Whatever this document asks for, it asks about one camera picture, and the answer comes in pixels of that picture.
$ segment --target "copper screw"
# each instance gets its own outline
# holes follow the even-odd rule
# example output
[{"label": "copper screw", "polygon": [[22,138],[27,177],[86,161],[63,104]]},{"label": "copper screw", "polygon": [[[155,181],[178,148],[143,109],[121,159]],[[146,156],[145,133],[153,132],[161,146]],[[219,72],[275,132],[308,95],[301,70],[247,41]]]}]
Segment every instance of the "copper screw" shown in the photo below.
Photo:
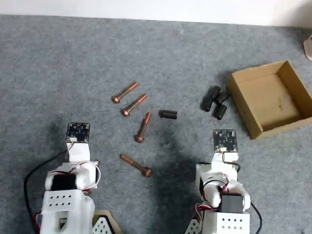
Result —
[{"label": "copper screw", "polygon": [[137,100],[135,100],[134,102],[132,102],[132,104],[130,104],[130,106],[128,106],[127,108],[123,109],[121,112],[124,116],[130,116],[130,112],[136,108],[136,106],[138,106],[142,101],[145,100],[145,98],[147,97],[147,94],[142,94]]},{"label": "copper screw", "polygon": [[120,100],[131,90],[138,86],[138,82],[132,83],[128,88],[124,89],[120,94],[112,96],[112,101],[114,103],[120,103]]},{"label": "copper screw", "polygon": [[138,164],[137,162],[133,161],[131,158],[129,158],[126,155],[120,155],[120,158],[127,163],[131,164],[135,168],[139,169],[145,177],[150,177],[153,173],[151,168],[143,167],[141,164]]},{"label": "copper screw", "polygon": [[136,142],[142,143],[144,141],[143,136],[144,136],[145,130],[147,128],[147,125],[148,125],[149,121],[151,120],[151,116],[152,116],[151,113],[149,113],[149,112],[146,113],[145,119],[142,121],[141,128],[140,128],[138,134],[135,135]]}]

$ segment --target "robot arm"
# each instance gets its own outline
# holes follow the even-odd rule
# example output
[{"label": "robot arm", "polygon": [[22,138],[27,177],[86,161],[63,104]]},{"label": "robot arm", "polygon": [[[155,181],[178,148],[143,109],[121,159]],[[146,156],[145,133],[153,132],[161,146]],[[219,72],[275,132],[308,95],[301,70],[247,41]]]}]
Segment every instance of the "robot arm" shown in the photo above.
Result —
[{"label": "robot arm", "polygon": [[100,180],[98,161],[90,161],[90,124],[70,123],[69,162],[48,173],[41,209],[41,234],[91,234],[95,204],[88,196]]},{"label": "robot arm", "polygon": [[249,234],[251,200],[237,181],[238,160],[234,130],[214,130],[215,153],[211,163],[196,165],[196,187],[203,199],[185,234]]}]

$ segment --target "red wire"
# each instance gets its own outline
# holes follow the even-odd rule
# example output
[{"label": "red wire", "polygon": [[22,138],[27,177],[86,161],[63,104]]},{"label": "red wire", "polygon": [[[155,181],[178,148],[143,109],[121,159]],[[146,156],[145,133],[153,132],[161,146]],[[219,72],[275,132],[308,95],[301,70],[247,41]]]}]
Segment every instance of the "red wire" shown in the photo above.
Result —
[{"label": "red wire", "polygon": [[34,216],[34,220],[35,220],[35,223],[36,223],[36,228],[37,228],[38,234],[40,234],[40,224],[38,224],[38,221],[37,221],[39,214],[41,214],[41,212],[36,213],[35,216]]},{"label": "red wire", "polygon": [[63,172],[63,171],[52,171],[49,174],[52,174],[52,173],[68,174],[68,172]]},{"label": "red wire", "polygon": [[204,211],[204,210],[215,210],[216,208],[210,207],[210,206],[207,206],[207,205],[199,205],[197,207],[197,209],[200,210],[200,211]]}]

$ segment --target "open cardboard box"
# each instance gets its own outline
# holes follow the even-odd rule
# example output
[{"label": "open cardboard box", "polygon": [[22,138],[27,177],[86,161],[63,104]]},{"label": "open cardboard box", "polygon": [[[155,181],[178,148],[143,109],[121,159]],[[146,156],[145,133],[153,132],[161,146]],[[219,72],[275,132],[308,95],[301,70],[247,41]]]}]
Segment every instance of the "open cardboard box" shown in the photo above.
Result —
[{"label": "open cardboard box", "polygon": [[252,139],[312,123],[312,98],[288,61],[234,72],[228,89]]}]

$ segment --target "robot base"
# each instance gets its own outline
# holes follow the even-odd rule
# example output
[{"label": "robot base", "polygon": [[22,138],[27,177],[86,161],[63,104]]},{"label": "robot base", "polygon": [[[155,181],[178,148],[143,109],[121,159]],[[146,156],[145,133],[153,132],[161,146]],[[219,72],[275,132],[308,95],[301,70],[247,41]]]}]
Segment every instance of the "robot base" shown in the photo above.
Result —
[{"label": "robot base", "polygon": [[46,191],[41,234],[92,233],[93,200],[81,190]]},{"label": "robot base", "polygon": [[248,213],[220,213],[205,211],[202,234],[249,234]]}]

